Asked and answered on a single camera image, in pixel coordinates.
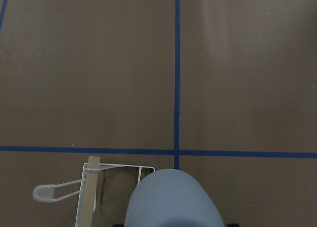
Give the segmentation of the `light blue cup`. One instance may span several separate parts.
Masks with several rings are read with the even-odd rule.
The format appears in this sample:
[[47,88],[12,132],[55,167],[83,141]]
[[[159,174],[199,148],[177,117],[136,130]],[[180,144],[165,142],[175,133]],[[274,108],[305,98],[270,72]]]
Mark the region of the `light blue cup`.
[[189,174],[158,170],[134,189],[124,221],[126,227],[222,227],[212,199]]

